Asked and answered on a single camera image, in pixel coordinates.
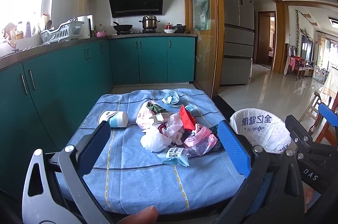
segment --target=cabinet handle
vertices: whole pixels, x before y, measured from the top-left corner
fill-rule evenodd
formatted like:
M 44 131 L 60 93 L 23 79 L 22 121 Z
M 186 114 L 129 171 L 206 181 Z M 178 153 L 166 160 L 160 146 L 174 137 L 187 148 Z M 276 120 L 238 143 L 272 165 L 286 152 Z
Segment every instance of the cabinet handle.
M 32 81 L 33 90 L 35 90 L 36 87 L 35 87 L 32 71 L 28 70 L 28 73 L 29 73 L 29 76 L 30 76 L 30 80 Z
M 23 74 L 20 74 L 20 77 L 21 77 L 23 89 L 25 91 L 25 95 L 28 95 L 27 87 L 26 87 L 26 84 L 25 84 L 25 79 L 23 78 Z

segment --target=pink bowl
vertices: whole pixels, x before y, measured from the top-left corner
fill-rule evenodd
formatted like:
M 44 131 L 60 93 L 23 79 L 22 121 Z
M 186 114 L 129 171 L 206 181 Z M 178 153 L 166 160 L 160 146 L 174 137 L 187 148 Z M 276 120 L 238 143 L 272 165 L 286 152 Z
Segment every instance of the pink bowl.
M 105 37 L 105 36 L 107 36 L 107 33 L 105 31 L 96 32 L 96 37 Z

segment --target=red snack package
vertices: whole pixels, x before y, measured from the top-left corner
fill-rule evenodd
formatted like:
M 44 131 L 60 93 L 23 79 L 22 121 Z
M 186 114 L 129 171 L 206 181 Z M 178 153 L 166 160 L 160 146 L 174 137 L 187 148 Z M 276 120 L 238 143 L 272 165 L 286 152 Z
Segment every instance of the red snack package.
M 180 116 L 183 123 L 183 128 L 193 131 L 195 129 L 196 119 L 189 111 L 184 108 L 184 105 L 182 105 L 180 108 Z

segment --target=artificial vine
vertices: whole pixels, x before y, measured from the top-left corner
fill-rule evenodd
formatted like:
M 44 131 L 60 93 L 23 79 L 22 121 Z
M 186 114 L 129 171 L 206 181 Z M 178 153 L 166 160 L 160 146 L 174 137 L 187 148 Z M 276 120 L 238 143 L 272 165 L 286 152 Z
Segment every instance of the artificial vine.
M 297 24 L 296 55 L 298 56 L 298 51 L 299 51 L 299 38 L 300 38 L 299 11 L 298 11 L 298 10 L 296 10 L 296 24 Z

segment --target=white dish rack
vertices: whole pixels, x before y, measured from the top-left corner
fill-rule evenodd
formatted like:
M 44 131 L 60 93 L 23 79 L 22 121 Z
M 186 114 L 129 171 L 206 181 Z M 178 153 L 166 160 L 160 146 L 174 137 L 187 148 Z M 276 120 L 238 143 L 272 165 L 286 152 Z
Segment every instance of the white dish rack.
M 43 44 L 58 43 L 78 39 L 81 35 L 81 27 L 84 22 L 68 21 L 60 24 L 59 28 L 53 31 L 44 30 L 40 36 Z

